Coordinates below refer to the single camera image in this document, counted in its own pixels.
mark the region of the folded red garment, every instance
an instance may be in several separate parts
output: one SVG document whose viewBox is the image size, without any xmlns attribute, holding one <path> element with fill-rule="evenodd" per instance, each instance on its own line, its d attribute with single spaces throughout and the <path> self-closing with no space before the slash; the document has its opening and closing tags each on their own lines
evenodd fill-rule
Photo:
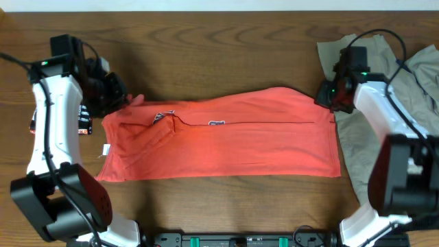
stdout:
<svg viewBox="0 0 439 247">
<path fill-rule="evenodd" d="M 98 180 L 340 176 L 334 116 L 292 89 L 200 102 L 143 102 L 106 116 Z"/>
</svg>

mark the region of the wooden table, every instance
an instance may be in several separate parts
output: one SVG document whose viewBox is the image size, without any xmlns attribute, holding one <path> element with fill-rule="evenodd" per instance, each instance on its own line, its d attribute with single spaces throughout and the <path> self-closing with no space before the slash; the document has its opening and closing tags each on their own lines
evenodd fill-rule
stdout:
<svg viewBox="0 0 439 247">
<path fill-rule="evenodd" d="M 206 99 L 288 86 L 315 95 L 323 72 L 317 42 L 382 27 L 404 37 L 408 55 L 439 45 L 437 12 L 16 13 L 0 24 L 0 50 L 26 61 L 49 57 L 49 38 L 72 34 L 109 60 L 134 94 L 147 100 Z M 399 55 L 394 39 L 388 42 Z M 45 245 L 10 198 L 25 175 L 35 103 L 25 72 L 0 61 L 0 243 Z M 80 137 L 85 168 L 96 175 L 106 142 L 100 120 Z M 359 206 L 342 177 L 235 176 L 102 183 L 114 210 L 148 233 L 286 232 L 302 224 L 335 228 Z M 439 243 L 412 233 L 413 246 Z M 48 246 L 63 246 L 57 242 Z"/>
</svg>

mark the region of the white wall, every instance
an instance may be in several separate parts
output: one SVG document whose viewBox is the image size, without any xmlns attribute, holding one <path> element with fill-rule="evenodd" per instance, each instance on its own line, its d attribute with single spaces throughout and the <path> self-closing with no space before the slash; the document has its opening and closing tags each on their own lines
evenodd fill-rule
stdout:
<svg viewBox="0 0 439 247">
<path fill-rule="evenodd" d="M 6 12 L 439 10 L 439 0 L 0 0 Z"/>
</svg>

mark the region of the gray fabric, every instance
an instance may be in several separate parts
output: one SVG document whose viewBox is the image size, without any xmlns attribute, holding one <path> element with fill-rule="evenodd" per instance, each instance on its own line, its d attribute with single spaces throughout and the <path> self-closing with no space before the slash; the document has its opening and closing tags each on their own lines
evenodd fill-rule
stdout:
<svg viewBox="0 0 439 247">
<path fill-rule="evenodd" d="M 335 76 L 332 69 L 339 60 L 340 49 L 355 37 L 351 34 L 335 42 L 317 44 L 320 63 L 328 80 Z M 362 38 L 354 46 L 367 47 L 368 66 L 372 72 L 384 73 L 390 78 L 397 70 L 399 65 L 395 55 L 383 36 Z M 396 96 L 420 125 L 432 134 L 439 134 L 436 94 L 439 91 L 439 51 L 430 46 L 411 58 L 407 66 L 414 74 L 403 70 L 399 72 L 392 82 Z M 422 88 L 416 83 L 414 75 Z M 367 119 L 358 110 L 352 114 L 336 112 L 335 120 L 354 191 L 360 204 L 364 204 L 368 201 L 367 184 L 381 145 Z"/>
</svg>

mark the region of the white tag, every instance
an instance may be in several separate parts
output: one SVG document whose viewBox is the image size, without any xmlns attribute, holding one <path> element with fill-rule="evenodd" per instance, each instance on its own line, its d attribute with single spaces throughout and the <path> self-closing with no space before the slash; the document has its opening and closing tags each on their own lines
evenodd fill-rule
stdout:
<svg viewBox="0 0 439 247">
<path fill-rule="evenodd" d="M 108 155 L 110 151 L 110 144 L 104 144 L 104 149 L 102 150 L 102 155 Z"/>
</svg>

